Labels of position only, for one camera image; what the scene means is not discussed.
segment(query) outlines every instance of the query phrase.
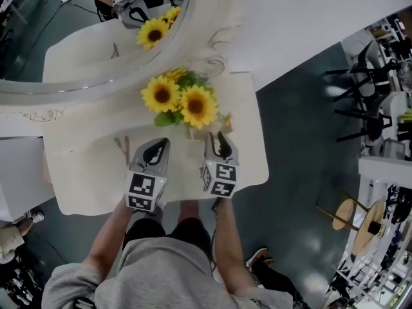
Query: white wall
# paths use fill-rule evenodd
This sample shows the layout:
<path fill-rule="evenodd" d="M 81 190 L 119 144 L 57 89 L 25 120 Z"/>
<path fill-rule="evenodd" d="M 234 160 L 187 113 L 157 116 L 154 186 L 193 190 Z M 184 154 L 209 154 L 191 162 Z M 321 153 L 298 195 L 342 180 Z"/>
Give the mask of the white wall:
<path fill-rule="evenodd" d="M 0 136 L 43 136 L 42 122 L 33 122 L 21 113 L 0 113 Z"/>
<path fill-rule="evenodd" d="M 251 71 L 259 90 L 302 62 L 412 0 L 245 0 L 229 52 L 231 71 Z"/>
<path fill-rule="evenodd" d="M 0 185 L 5 199 L 0 201 L 0 212 L 5 202 L 9 214 L 2 220 L 13 221 L 55 196 L 52 185 L 43 180 L 43 150 L 42 138 L 0 140 Z"/>

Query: floor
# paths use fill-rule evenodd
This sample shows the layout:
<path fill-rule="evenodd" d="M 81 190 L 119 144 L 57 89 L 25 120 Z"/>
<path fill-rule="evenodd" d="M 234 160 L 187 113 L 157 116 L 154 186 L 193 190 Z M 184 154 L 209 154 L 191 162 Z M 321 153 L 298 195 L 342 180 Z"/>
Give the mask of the floor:
<path fill-rule="evenodd" d="M 9 28 L 14 30 L 13 42 L 1 59 L 6 68 L 0 78 L 41 82 L 47 49 L 69 34 L 100 22 L 93 0 L 72 0 L 62 6 L 60 3 L 61 0 L 27 0 L 21 8 L 27 25 L 12 15 L 5 33 Z"/>
<path fill-rule="evenodd" d="M 239 191 L 233 201 L 245 258 L 267 246 L 276 270 L 287 275 L 312 308 L 320 307 L 341 260 L 347 231 L 336 232 L 315 205 L 336 209 L 335 188 L 357 194 L 359 140 L 337 143 L 336 137 L 358 131 L 356 120 L 335 115 L 351 100 L 333 104 L 328 88 L 347 88 L 351 79 L 325 77 L 326 70 L 346 68 L 340 44 L 325 50 L 257 92 L 270 178 Z M 212 200 L 201 202 L 201 216 L 214 230 Z M 103 216 L 64 216 L 56 200 L 40 207 L 46 219 L 29 233 L 27 247 L 39 258 L 47 280 L 57 265 L 82 261 Z M 165 207 L 164 226 L 176 223 L 178 203 Z"/>

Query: gray shirt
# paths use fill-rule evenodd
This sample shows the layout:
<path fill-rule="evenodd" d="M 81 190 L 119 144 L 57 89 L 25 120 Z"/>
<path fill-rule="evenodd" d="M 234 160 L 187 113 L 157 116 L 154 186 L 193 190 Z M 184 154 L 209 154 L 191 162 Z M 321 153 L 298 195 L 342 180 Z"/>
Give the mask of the gray shirt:
<path fill-rule="evenodd" d="M 56 268 L 44 289 L 42 308 L 73 308 L 79 297 L 91 299 L 98 309 L 292 309 L 292 296 L 284 292 L 248 288 L 230 295 L 213 279 L 206 255 L 173 238 L 130 241 L 117 277 L 105 281 L 91 265 Z"/>

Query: mirror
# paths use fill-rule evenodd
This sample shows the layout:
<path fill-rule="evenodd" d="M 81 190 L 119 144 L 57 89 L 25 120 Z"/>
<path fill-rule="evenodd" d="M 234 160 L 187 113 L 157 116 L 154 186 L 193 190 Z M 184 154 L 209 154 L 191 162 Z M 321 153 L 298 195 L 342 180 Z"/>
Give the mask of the mirror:
<path fill-rule="evenodd" d="M 0 79 L 88 88 L 123 77 L 167 46 L 187 1 L 0 0 Z"/>

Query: yellow flower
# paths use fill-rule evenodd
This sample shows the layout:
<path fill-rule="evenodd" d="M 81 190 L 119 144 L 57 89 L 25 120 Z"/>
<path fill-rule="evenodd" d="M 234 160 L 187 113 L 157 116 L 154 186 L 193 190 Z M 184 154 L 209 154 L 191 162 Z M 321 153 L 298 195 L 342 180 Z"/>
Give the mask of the yellow flower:
<path fill-rule="evenodd" d="M 226 118 L 225 118 L 226 126 L 230 126 L 230 123 L 232 122 L 232 113 L 228 113 Z"/>
<path fill-rule="evenodd" d="M 142 25 L 137 35 L 137 43 L 144 44 L 144 50 L 149 50 L 157 45 L 167 31 L 169 31 L 169 26 L 166 23 L 153 18 Z"/>
<path fill-rule="evenodd" d="M 180 100 L 179 86 L 161 75 L 152 78 L 147 88 L 142 90 L 142 96 L 150 110 L 157 113 L 176 111 Z"/>
<path fill-rule="evenodd" d="M 180 79 L 180 77 L 185 75 L 186 73 L 187 73 L 187 68 L 178 68 L 172 72 L 167 72 L 165 76 L 169 80 L 173 80 L 177 82 Z"/>
<path fill-rule="evenodd" d="M 209 125 L 214 120 L 216 101 L 203 87 L 194 85 L 182 92 L 182 115 L 184 122 L 190 122 L 192 126 L 201 129 L 203 125 Z"/>
<path fill-rule="evenodd" d="M 169 22 L 173 24 L 176 18 L 178 18 L 179 13 L 180 13 L 180 7 L 173 7 L 166 13 L 165 16 L 169 19 Z"/>
<path fill-rule="evenodd" d="M 164 22 L 165 24 L 167 24 L 167 26 L 170 28 L 172 26 L 172 23 L 170 22 L 170 20 L 166 17 L 166 16 L 161 16 L 161 18 L 159 18 L 159 20 L 161 20 L 162 22 Z"/>

